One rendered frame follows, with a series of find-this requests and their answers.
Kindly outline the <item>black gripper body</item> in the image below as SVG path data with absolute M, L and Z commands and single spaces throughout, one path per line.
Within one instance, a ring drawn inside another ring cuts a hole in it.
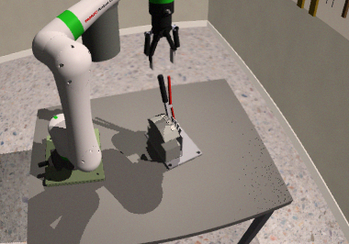
M 172 30 L 172 15 L 166 16 L 166 17 L 155 17 L 152 16 L 152 34 L 154 34 L 155 37 L 158 36 L 159 31 L 162 31 L 163 34 L 162 37 L 167 37 L 165 30 L 168 29 L 169 33 Z

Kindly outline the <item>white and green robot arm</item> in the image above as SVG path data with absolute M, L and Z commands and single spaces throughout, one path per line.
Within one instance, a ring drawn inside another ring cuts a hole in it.
M 91 54 L 76 40 L 118 1 L 81 0 L 55 17 L 32 41 L 35 58 L 53 73 L 63 111 L 48 125 L 55 149 L 39 167 L 91 172 L 101 162 L 90 107 Z M 174 11 L 175 0 L 149 0 L 152 16 L 166 17 Z

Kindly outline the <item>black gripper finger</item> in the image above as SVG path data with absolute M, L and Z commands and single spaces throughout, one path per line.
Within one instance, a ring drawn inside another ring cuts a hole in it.
M 152 30 L 149 32 L 144 32 L 145 36 L 145 42 L 144 42 L 144 54 L 146 56 L 149 56 L 149 62 L 150 62 L 150 68 L 154 71 L 154 52 L 157 46 L 158 41 L 160 40 L 161 35 L 163 34 L 162 31 L 159 31 L 157 38 L 153 35 L 152 36 Z M 152 36 L 152 43 L 151 43 L 151 36 Z M 151 46 L 150 46 L 151 45 Z
M 172 64 L 175 64 L 175 51 L 177 50 L 177 48 L 180 47 L 179 37 L 178 37 L 178 29 L 179 29 L 179 27 L 177 25 L 173 25 L 172 27 L 173 27 L 172 31 L 173 31 L 174 42 L 173 42 L 173 40 L 171 38 L 171 35 L 170 35 L 168 29 L 165 30 L 165 33 L 167 35 L 166 39 L 167 39 L 167 41 L 168 41 L 168 43 L 169 43 L 169 45 L 171 47 L 170 48 L 170 62 Z

